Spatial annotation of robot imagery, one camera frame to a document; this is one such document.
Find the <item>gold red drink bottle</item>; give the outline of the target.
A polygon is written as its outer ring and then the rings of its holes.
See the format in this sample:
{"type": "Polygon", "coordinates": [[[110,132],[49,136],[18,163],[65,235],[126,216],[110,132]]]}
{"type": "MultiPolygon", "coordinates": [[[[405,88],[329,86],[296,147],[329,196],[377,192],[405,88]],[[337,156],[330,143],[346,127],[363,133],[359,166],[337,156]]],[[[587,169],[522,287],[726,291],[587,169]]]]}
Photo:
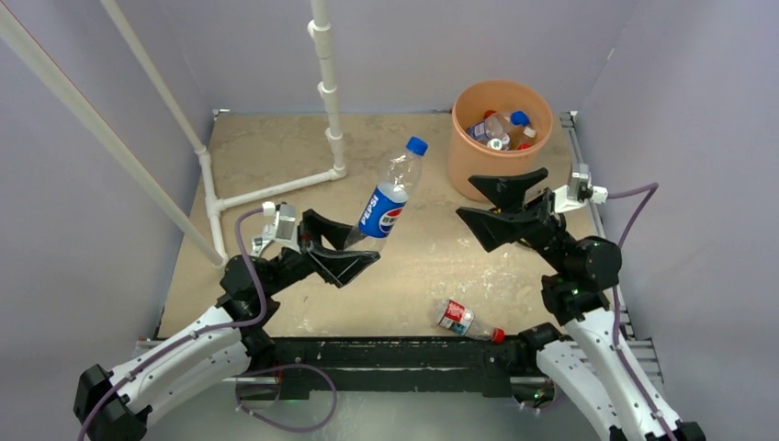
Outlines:
{"type": "Polygon", "coordinates": [[[522,133],[516,140],[516,147],[518,150],[526,150],[532,147],[536,143],[537,132],[530,126],[525,126],[522,133]]]}

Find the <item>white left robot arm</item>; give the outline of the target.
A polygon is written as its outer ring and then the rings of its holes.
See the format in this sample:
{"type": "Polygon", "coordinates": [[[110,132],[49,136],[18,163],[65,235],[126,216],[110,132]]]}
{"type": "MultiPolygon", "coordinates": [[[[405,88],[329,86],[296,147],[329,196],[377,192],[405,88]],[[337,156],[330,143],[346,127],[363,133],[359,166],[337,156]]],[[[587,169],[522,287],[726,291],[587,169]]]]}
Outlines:
{"type": "Polygon", "coordinates": [[[73,405],[78,439],[141,440],[153,423],[211,385],[280,370],[276,342],[264,329],[280,306],[274,295],[311,275],[342,288],[380,258],[374,250],[347,248],[350,226],[312,209],[298,213],[269,203],[258,211],[273,221],[251,245],[242,237],[250,215],[235,222],[240,252],[224,268],[224,293],[214,306],[148,352],[81,374],[73,405]]]}

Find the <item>crushed white cap bottle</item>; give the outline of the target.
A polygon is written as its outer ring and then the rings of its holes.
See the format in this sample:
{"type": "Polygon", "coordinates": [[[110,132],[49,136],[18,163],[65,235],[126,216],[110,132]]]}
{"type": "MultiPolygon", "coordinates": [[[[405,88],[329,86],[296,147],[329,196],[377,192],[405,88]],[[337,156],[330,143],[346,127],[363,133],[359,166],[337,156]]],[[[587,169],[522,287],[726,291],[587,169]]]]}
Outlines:
{"type": "Polygon", "coordinates": [[[511,138],[509,135],[504,134],[499,138],[491,138],[487,141],[486,146],[494,151],[506,152],[511,150],[511,138]]]}

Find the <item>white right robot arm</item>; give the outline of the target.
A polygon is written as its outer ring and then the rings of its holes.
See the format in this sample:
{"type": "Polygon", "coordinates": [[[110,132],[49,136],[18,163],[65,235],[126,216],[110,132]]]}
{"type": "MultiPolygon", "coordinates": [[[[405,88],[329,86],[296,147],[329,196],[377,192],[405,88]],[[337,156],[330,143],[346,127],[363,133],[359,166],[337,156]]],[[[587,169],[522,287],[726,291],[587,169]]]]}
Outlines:
{"type": "Polygon", "coordinates": [[[457,209],[486,252],[524,243],[555,271],[541,279],[542,300],[566,333],[520,344],[518,367],[550,377],[602,440],[705,439],[701,426],[685,421],[652,384],[621,331],[618,298],[604,294],[617,291],[622,244],[567,231],[565,213],[606,202],[608,190],[593,184],[585,164],[575,164],[566,185],[527,200],[526,192],[547,177],[545,168],[473,175],[469,182],[492,207],[457,209]]]}

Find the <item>small blue Pepsi bottle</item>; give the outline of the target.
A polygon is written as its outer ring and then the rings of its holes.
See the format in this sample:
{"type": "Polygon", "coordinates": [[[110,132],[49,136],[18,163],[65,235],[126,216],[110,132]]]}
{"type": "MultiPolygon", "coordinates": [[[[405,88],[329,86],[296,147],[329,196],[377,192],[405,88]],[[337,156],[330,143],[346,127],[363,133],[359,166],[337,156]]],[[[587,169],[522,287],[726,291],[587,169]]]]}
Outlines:
{"type": "Polygon", "coordinates": [[[502,140],[505,130],[498,119],[489,117],[468,127],[466,133],[474,141],[488,144],[492,139],[502,140]]]}

